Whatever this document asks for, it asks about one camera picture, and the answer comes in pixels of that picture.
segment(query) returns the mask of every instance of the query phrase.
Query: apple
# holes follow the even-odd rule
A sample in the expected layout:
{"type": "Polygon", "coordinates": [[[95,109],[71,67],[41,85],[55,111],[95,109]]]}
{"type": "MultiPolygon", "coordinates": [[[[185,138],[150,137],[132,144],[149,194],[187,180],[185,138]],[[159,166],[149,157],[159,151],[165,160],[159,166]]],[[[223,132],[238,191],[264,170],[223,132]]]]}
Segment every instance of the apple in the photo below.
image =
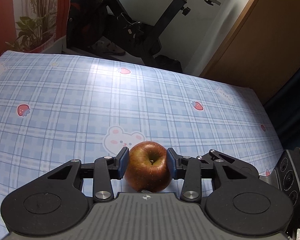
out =
{"type": "Polygon", "coordinates": [[[124,176],[128,185],[136,191],[164,190],[171,182],[167,150],[152,141],[136,144],[130,150],[129,164],[124,176]]]}

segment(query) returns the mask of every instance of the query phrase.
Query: wall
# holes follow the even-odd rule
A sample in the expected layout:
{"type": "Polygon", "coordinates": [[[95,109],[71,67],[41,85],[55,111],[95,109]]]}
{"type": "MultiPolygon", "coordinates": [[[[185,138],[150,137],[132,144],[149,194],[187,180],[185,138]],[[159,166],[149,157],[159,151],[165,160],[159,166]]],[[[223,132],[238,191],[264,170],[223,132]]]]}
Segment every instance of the wall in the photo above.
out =
{"type": "Polygon", "coordinates": [[[248,0],[225,0],[221,9],[197,47],[184,73],[199,76],[216,52],[248,0]]]}
{"type": "MultiPolygon", "coordinates": [[[[154,25],[172,0],[120,0],[130,17],[154,25]]],[[[160,36],[159,54],[177,59],[183,68],[188,65],[221,6],[210,6],[204,0],[188,0],[187,16],[176,15],[160,36]]]]}

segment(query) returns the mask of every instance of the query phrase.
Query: exercise bike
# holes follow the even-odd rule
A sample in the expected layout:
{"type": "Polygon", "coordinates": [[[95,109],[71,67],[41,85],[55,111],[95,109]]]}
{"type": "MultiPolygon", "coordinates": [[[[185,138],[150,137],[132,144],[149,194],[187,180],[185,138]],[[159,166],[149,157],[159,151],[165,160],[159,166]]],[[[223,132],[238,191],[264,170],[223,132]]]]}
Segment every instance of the exercise bike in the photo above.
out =
{"type": "MultiPolygon", "coordinates": [[[[221,4],[217,0],[204,1],[209,5],[221,4]]],[[[187,0],[173,0],[152,26],[131,19],[119,0],[70,0],[67,47],[92,52],[90,46],[104,36],[129,54],[141,58],[146,66],[158,67],[153,56],[161,50],[159,36],[180,10],[183,15],[190,12],[191,9],[184,6],[186,3],[187,0]],[[113,15],[108,13],[107,6],[113,15]]],[[[101,57],[118,60],[107,55],[101,57]]]]}

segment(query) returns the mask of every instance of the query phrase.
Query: blue plaid tablecloth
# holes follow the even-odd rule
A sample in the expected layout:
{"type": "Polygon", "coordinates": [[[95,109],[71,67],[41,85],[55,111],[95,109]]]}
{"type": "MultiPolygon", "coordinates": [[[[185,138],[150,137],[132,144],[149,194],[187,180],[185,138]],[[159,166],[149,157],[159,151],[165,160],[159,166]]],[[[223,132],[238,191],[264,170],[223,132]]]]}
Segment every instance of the blue plaid tablecloth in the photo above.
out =
{"type": "MultiPolygon", "coordinates": [[[[265,175],[282,146],[251,89],[97,58],[0,57],[0,205],[18,187],[71,159],[91,163],[151,140],[180,155],[216,149],[265,175]]],[[[131,191],[113,180],[114,193],[131,191]]],[[[181,191],[173,180],[164,191],[181,191]]],[[[203,195],[212,192],[202,180],[203,195]]],[[[83,192],[92,194],[85,179],[83,192]]],[[[7,234],[0,216],[0,239],[7,234]]]]}

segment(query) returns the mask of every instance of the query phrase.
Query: metal screw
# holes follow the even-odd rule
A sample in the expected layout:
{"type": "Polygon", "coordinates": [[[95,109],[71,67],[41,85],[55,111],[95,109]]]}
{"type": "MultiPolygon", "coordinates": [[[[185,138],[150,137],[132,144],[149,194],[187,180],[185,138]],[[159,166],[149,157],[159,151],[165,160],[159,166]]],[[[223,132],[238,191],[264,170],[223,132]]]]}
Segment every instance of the metal screw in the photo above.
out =
{"type": "Polygon", "coordinates": [[[99,191],[95,194],[95,197],[98,198],[98,199],[107,199],[107,198],[110,198],[111,197],[111,193],[108,192],[108,191],[99,191]]]}
{"type": "Polygon", "coordinates": [[[186,191],[185,193],[183,193],[183,196],[188,199],[195,199],[195,198],[199,197],[199,193],[190,190],[190,191],[186,191]]]}

